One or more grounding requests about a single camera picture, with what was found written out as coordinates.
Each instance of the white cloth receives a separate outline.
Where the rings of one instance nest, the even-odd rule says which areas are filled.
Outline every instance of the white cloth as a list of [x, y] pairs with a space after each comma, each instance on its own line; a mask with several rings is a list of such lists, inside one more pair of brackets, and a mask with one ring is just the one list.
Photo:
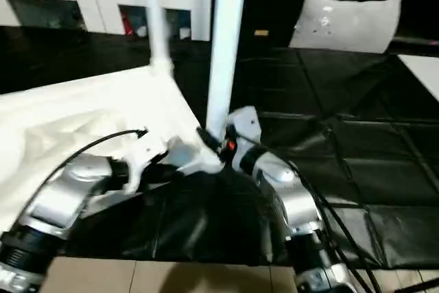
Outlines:
[[305, 0], [289, 46], [383, 53], [400, 11], [401, 0]]

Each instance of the cabinet door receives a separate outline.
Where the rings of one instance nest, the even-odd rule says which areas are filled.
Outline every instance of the cabinet door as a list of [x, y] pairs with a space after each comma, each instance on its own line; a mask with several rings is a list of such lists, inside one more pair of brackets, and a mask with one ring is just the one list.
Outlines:
[[[147, 0], [97, 0], [105, 29], [111, 34], [125, 34], [121, 9], [127, 6], [147, 6]], [[190, 13], [192, 40], [209, 40], [211, 22], [211, 0], [160, 0], [168, 12], [187, 11]]]
[[59, 21], [74, 19], [64, 17], [63, 13], [70, 9], [73, 16], [80, 16], [78, 21], [82, 22], [84, 29], [105, 32], [96, 0], [0, 0], [0, 25], [45, 27], [45, 23], [51, 20], [45, 16], [56, 16], [57, 11], [61, 13]]

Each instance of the metal joint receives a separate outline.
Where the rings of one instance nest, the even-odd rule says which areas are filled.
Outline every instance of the metal joint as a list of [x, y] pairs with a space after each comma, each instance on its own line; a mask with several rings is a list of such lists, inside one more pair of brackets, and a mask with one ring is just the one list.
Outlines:
[[56, 179], [49, 181], [23, 212], [19, 223], [68, 239], [90, 197], [112, 175], [108, 160], [81, 154]]
[[343, 263], [334, 264], [330, 268], [316, 268], [302, 272], [296, 277], [296, 285], [300, 290], [305, 284], [309, 286], [311, 292], [326, 291], [344, 285], [356, 293], [348, 268]]
[[39, 286], [44, 281], [44, 276], [19, 270], [0, 263], [0, 290], [11, 293], [33, 292], [33, 286]]

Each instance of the wooden floor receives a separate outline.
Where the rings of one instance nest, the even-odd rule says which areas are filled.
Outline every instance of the wooden floor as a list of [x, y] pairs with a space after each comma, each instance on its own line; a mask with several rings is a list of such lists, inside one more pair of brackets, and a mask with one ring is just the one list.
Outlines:
[[[375, 271], [383, 292], [439, 277], [439, 271]], [[365, 272], [360, 271], [366, 282]], [[293, 272], [283, 267], [57, 258], [43, 293], [292, 293]], [[426, 293], [439, 293], [439, 288]]]

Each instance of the black cable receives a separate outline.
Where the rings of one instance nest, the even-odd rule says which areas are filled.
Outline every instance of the black cable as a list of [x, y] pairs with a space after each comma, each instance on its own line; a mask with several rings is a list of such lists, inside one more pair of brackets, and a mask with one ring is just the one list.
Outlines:
[[75, 159], [77, 156], [79, 156], [84, 151], [87, 151], [88, 149], [94, 147], [95, 145], [98, 145], [102, 142], [105, 142], [107, 140], [113, 139], [115, 137], [120, 137], [121, 135], [127, 135], [127, 134], [137, 134], [137, 137], [142, 137], [144, 134], [147, 133], [147, 130], [122, 130], [121, 132], [112, 133], [109, 135], [106, 135], [105, 137], [101, 137], [100, 139], [93, 141], [86, 146], [80, 148], [78, 151], [74, 152], [71, 156], [67, 157], [61, 164], [59, 164], [47, 177], [44, 179], [43, 183], [41, 183], [40, 187], [36, 190], [34, 195], [27, 201], [26, 205], [23, 207], [23, 210], [20, 213], [20, 216], [17, 218], [17, 221], [14, 223], [15, 225], [18, 225], [19, 219], [23, 215], [23, 212], [28, 208], [30, 203], [35, 199], [35, 197], [38, 195], [38, 193], [41, 191], [41, 189], [49, 182], [50, 178], [56, 174], [57, 171], [60, 169], [66, 167], [68, 163], [70, 163], [73, 159]]
[[370, 269], [369, 265], [366, 262], [366, 259], [363, 256], [363, 251], [357, 245], [357, 243], [353, 239], [351, 233], [349, 233], [349, 230], [344, 225], [342, 219], [340, 219], [340, 217], [335, 212], [334, 208], [331, 206], [331, 204], [328, 202], [328, 200], [316, 189], [315, 186], [313, 186], [308, 180], [306, 180], [306, 178], [299, 172], [296, 165], [294, 165], [290, 161], [287, 161], [285, 159], [286, 157], [282, 156], [278, 150], [275, 150], [275, 149], [270, 148], [266, 145], [263, 145], [260, 142], [253, 141], [252, 139], [245, 137], [245, 136], [239, 134], [238, 132], [236, 132], [236, 134], [239, 137], [241, 137], [242, 139], [245, 139], [245, 140], [259, 146], [260, 148], [263, 148], [263, 149], [267, 150], [268, 152], [271, 152], [273, 155], [279, 157], [282, 161], [284, 161], [287, 165], [289, 165], [294, 172], [296, 172], [300, 176], [301, 181], [306, 185], [306, 188], [309, 190], [309, 193], [312, 195], [313, 199], [316, 202], [316, 206], [317, 206], [317, 208], [322, 216], [323, 222], [327, 228], [327, 235], [328, 235], [329, 241], [333, 243], [334, 248], [336, 249], [336, 251], [337, 251], [338, 255], [340, 256], [340, 258], [342, 259], [342, 261], [346, 264], [346, 267], [352, 272], [352, 274], [358, 280], [359, 284], [363, 287], [363, 289], [366, 291], [366, 293], [372, 293], [372, 290], [368, 287], [367, 283], [363, 280], [363, 278], [360, 276], [358, 271], [356, 269], [354, 269], [354, 267], [352, 267], [352, 264], [348, 260], [347, 256], [344, 254], [342, 249], [337, 245], [337, 242], [335, 240], [335, 234], [334, 234], [333, 229], [331, 227], [331, 223], [329, 222], [329, 219], [328, 219], [326, 213], [324, 212], [325, 207], [329, 210], [329, 212], [334, 217], [337, 224], [340, 226], [343, 234], [346, 236], [347, 240], [349, 241], [349, 244], [354, 248], [355, 253], [358, 256], [358, 259], [360, 260], [360, 263], [362, 264], [366, 273], [368, 274], [368, 277], [370, 279], [370, 282], [372, 283], [372, 286], [373, 286], [375, 292], [382, 293], [381, 288], [379, 287], [379, 284], [377, 282], [377, 279], [375, 278], [372, 270]]

